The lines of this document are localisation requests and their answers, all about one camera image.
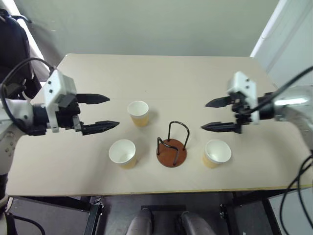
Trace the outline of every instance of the gray floor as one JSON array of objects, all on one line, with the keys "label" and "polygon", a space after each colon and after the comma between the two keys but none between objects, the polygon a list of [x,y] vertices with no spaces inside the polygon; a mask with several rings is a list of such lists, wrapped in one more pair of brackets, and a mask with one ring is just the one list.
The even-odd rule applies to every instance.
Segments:
[{"label": "gray floor", "polygon": [[[227,235],[226,223],[219,216],[219,204],[232,198],[231,193],[187,193],[157,195],[121,195],[103,198],[98,235],[124,235],[128,225],[143,205],[185,205],[202,216],[217,235]],[[88,213],[43,205],[16,198],[10,212],[39,222],[47,235],[83,235]],[[180,211],[154,212],[154,235],[175,234],[174,221]],[[235,210],[241,234],[272,235],[262,204],[254,203]],[[20,235],[39,235],[33,225],[17,221]]]}]

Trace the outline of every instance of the black backpack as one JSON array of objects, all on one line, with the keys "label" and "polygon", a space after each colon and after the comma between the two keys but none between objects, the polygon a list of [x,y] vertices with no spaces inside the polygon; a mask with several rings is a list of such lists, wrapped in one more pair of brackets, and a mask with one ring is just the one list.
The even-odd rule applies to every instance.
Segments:
[{"label": "black backpack", "polygon": [[[0,8],[0,82],[19,62],[30,57],[29,42],[24,29],[17,19],[31,23],[25,16],[11,16],[5,9]],[[10,99],[24,99],[22,92],[34,98],[41,85],[37,79],[31,63],[22,67],[8,81],[6,97]]]}]

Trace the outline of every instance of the black cable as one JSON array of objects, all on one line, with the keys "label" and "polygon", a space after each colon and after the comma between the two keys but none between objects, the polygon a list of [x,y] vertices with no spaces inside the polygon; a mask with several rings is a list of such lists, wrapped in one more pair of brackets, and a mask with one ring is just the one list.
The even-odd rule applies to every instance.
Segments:
[{"label": "black cable", "polygon": [[15,73],[22,68],[23,66],[25,66],[26,64],[28,64],[31,61],[40,61],[42,63],[44,63],[45,65],[47,65],[49,67],[50,72],[52,72],[54,70],[54,67],[52,65],[50,65],[47,61],[41,59],[41,58],[36,58],[36,57],[31,57],[31,58],[27,58],[23,61],[21,61],[20,63],[18,63],[9,73],[8,75],[4,78],[4,80],[0,83],[0,99],[2,102],[2,106],[6,112],[6,114],[9,116],[9,118],[12,120],[12,122],[24,133],[27,133],[27,129],[26,127],[24,127],[23,124],[21,124],[20,122],[17,121],[17,119],[12,115],[8,104],[6,103],[5,100],[5,84],[10,80],[11,77],[13,77],[15,75]]},{"label": "black cable", "polygon": [[264,101],[262,101],[258,106],[256,106],[253,109],[240,111],[241,114],[252,114],[253,112],[261,109],[263,106],[270,103],[275,97],[280,95],[282,92],[284,92],[289,86],[291,86],[293,83],[298,81],[301,77],[306,75],[307,73],[311,72],[313,70],[313,66],[308,67],[306,70],[303,70],[301,73],[299,73],[297,76],[295,76],[293,79],[291,79],[289,82],[287,82],[285,85],[280,87],[277,91],[273,92],[268,98],[266,98]]},{"label": "black cable", "polygon": [[[299,172],[301,172],[301,170],[303,169],[303,167],[304,167],[304,165],[305,165],[306,163],[307,163],[306,161],[303,162],[303,164],[301,165],[301,167],[300,167],[300,169],[299,169]],[[297,191],[298,191],[298,196],[299,196],[300,204],[301,204],[301,206],[302,206],[303,212],[304,212],[304,214],[305,214],[305,216],[306,216],[306,218],[307,218],[307,220],[308,220],[310,226],[313,228],[312,220],[310,219],[310,216],[309,216],[309,214],[308,214],[308,212],[307,212],[307,210],[306,210],[306,208],[305,208],[305,205],[304,205],[304,203],[303,203],[303,199],[302,199],[302,195],[301,195],[301,191],[300,191],[300,178],[301,178],[300,175],[298,175],[298,179],[297,179],[297,181],[298,181],[298,182],[297,182]]]},{"label": "black cable", "polygon": [[[311,156],[309,156],[304,162],[307,163],[308,160],[311,158]],[[285,227],[285,224],[284,224],[284,221],[283,221],[283,206],[284,206],[284,202],[285,202],[285,199],[286,199],[286,196],[290,190],[290,188],[292,187],[292,185],[297,181],[298,177],[300,177],[301,175],[304,174],[304,172],[306,172],[310,167],[311,167],[311,164],[310,163],[307,167],[305,167],[303,170],[301,170],[298,175],[295,177],[295,179],[288,185],[288,187],[286,188],[286,191],[283,195],[283,198],[282,198],[282,201],[280,203],[280,208],[279,208],[279,220],[280,220],[280,223],[283,227],[283,230],[284,232],[286,233],[286,235],[290,235]]]},{"label": "black cable", "polygon": [[31,223],[31,224],[35,225],[40,230],[41,234],[45,235],[44,228],[39,223],[37,223],[36,221],[31,220],[31,219],[26,219],[26,218],[23,218],[23,217],[20,217],[20,216],[17,216],[17,215],[14,215],[13,217],[15,219],[22,220],[22,221],[25,221],[25,222],[28,222],[28,223]]}]

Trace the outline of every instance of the table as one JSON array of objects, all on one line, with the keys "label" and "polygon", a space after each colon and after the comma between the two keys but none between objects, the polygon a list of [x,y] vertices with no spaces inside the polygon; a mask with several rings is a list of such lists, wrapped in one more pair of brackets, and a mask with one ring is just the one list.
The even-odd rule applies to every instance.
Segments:
[{"label": "table", "polygon": [[[258,62],[249,57],[189,57],[68,54],[58,66],[75,80],[79,93],[99,93],[111,101],[81,105],[80,120],[119,121],[105,133],[82,136],[74,130],[20,139],[9,173],[7,192],[18,196],[110,195],[128,193],[225,191],[285,188],[309,155],[298,130],[290,123],[264,120],[243,127],[243,134],[200,129],[213,122],[234,121],[230,106],[204,105],[226,95],[227,81],[243,71],[257,82],[258,95],[274,91]],[[133,100],[150,106],[146,127],[136,127],[127,113]],[[43,102],[39,93],[33,103]],[[157,137],[167,137],[177,120],[190,129],[187,159],[166,168],[156,156]],[[173,125],[171,137],[184,141],[185,129]],[[138,162],[122,169],[109,160],[108,149],[118,139],[136,145]],[[204,145],[226,141],[231,160],[215,169],[201,162]],[[312,184],[313,172],[301,178]]]}]

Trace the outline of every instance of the paper cup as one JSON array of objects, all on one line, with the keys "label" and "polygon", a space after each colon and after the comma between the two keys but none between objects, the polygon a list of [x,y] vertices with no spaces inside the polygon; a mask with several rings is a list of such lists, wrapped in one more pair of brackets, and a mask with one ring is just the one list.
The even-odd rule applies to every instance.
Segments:
[{"label": "paper cup", "polygon": [[112,162],[125,169],[133,168],[136,164],[136,147],[129,140],[116,141],[109,149],[109,158]]},{"label": "paper cup", "polygon": [[136,126],[147,125],[149,106],[146,102],[134,101],[128,105],[127,111]]},{"label": "paper cup", "polygon": [[231,150],[227,143],[221,140],[209,141],[204,149],[203,163],[209,168],[227,162],[231,157]]}]

